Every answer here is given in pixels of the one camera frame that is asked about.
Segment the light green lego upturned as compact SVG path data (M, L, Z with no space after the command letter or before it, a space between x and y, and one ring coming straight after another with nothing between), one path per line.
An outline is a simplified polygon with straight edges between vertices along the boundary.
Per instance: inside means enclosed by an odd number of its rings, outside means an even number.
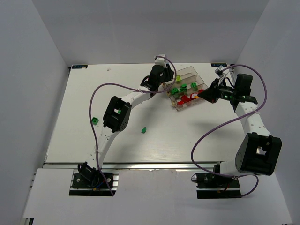
M181 76L180 75L176 76L176 83L181 83Z

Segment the green square lego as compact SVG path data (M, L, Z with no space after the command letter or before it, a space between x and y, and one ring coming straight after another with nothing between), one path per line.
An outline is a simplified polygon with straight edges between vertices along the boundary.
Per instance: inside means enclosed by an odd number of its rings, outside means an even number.
M173 88L173 89L170 91L170 94L171 94L171 95L176 95L177 93L179 93L179 89L178 89L178 88Z
M180 88L183 89L183 90L187 90L187 85L184 83L184 84L181 85Z

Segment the red long lego brick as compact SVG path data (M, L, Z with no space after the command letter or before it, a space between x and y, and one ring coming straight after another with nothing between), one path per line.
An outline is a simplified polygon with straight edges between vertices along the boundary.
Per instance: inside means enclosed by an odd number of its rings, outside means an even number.
M186 95L181 96L180 99L181 99L181 101L184 102L184 103L188 103L188 102L191 101L191 99L190 99L188 96L186 96Z

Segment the small green sloped lego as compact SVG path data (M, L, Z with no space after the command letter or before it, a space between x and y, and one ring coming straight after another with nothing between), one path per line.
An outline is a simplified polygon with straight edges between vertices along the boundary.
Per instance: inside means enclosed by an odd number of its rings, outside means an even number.
M145 134L146 131L147 131L147 128L146 128L146 127L144 127L144 128L141 130L141 132L142 132L143 134Z

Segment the red rounded flower lego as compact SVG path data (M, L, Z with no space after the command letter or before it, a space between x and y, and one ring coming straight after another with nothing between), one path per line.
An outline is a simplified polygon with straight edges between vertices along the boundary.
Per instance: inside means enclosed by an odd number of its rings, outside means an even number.
M192 94L190 95L190 99L191 99L191 100L194 100L194 99L197 99L197 98L199 98L198 93L192 93Z

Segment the long dark green lego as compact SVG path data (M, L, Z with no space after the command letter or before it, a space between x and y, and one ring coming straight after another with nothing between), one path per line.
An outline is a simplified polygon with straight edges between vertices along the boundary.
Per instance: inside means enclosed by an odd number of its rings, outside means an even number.
M197 83L195 83L195 82L191 83L190 88L192 89L192 91L198 91Z

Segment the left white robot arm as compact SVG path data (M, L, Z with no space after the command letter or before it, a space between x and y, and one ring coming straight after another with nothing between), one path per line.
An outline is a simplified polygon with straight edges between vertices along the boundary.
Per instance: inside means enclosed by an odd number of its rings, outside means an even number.
M152 67L150 75L146 76L137 89L130 88L116 83L104 83L96 87L93 91L89 103L89 120L91 129L95 138L94 154L90 156L81 166L90 167L91 171L101 172L105 156L114 141L115 137L122 132L129 123L131 110L151 99L158 93L163 93L165 90L159 91L162 83L168 81L176 81L177 71L173 63L156 62ZM118 86L131 92L123 97L113 96L103 115L103 126L99 136L92 122L91 110L92 103L96 92L104 86Z

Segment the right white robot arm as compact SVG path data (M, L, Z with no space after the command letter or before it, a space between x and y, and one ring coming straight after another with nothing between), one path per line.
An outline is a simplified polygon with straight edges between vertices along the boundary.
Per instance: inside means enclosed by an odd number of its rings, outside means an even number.
M219 99L229 101L245 133L235 159L221 162L214 169L216 173L270 176L275 170L282 141L271 135L258 114L257 100L250 95L252 80L251 75L238 74L234 86L229 87L225 81L215 79L209 88L198 93L198 97L210 103Z

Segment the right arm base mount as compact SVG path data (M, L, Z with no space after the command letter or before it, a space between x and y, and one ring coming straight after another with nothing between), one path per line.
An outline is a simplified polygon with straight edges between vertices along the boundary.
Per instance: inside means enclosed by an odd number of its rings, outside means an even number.
M238 180L216 176L211 173L195 173L191 181L196 184L198 199L241 198Z

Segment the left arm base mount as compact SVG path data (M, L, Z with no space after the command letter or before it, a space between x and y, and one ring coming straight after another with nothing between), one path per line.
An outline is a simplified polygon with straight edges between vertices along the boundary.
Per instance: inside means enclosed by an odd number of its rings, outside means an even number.
M118 176L91 168L87 163L78 164L72 175L69 196L113 196L117 190Z

